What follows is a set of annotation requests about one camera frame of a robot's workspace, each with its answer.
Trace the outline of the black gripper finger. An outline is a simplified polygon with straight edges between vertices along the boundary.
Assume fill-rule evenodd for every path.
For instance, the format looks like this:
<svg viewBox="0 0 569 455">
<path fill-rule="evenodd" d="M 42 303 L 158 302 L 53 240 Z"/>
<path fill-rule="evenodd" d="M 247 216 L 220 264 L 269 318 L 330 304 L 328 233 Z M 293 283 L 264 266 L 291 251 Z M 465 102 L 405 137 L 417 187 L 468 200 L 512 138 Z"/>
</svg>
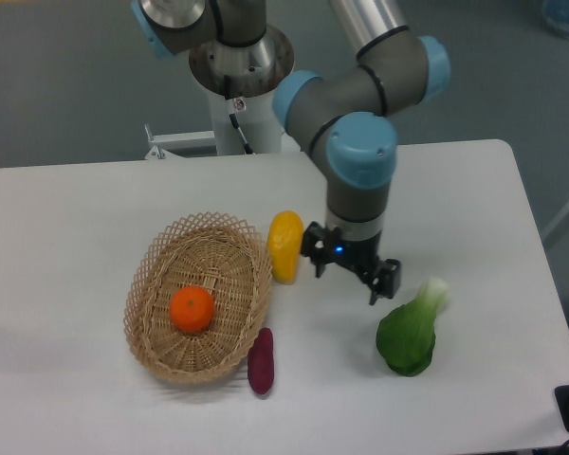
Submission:
<svg viewBox="0 0 569 455">
<path fill-rule="evenodd" d="M 392 300 L 401 284 L 402 263 L 396 259 L 379 260 L 376 266 L 362 275 L 363 282 L 371 291 L 369 304 L 379 299 Z"/>
<path fill-rule="evenodd" d="M 315 277 L 320 278 L 329 264 L 329 256 L 324 241 L 327 230 L 317 222 L 312 222 L 305 229 L 302 238 L 301 255 L 308 258 L 315 266 Z"/>
</svg>

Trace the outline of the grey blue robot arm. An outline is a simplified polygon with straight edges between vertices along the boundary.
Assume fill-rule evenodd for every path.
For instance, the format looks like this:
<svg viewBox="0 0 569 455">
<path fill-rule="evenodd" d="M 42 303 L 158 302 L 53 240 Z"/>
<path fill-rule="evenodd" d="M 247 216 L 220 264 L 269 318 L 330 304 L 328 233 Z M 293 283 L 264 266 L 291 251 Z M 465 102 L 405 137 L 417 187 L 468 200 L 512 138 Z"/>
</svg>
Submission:
<svg viewBox="0 0 569 455">
<path fill-rule="evenodd" d="M 446 49 L 415 36 L 394 1 L 334 1 L 357 64 L 328 81 L 296 68 L 263 1 L 135 1 L 131 9 L 157 56 L 188 55 L 217 153 L 274 153 L 292 137 L 324 175 L 326 219 L 305 230 L 303 256 L 318 272 L 337 264 L 356 274 L 373 299 L 393 297 L 400 263 L 377 253 L 396 166 L 389 117 L 448 87 Z"/>
</svg>

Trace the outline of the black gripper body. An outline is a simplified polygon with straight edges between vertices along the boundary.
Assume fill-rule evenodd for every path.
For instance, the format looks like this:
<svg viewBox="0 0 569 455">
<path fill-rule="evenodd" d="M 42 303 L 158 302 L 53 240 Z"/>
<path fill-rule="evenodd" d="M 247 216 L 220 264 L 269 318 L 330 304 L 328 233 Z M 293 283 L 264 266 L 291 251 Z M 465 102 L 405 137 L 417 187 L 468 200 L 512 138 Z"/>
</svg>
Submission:
<svg viewBox="0 0 569 455">
<path fill-rule="evenodd" d="M 325 264 L 336 264 L 372 284 L 379 264 L 381 227 L 378 219 L 352 222 L 340 218 L 326 220 L 323 245 Z"/>
</svg>

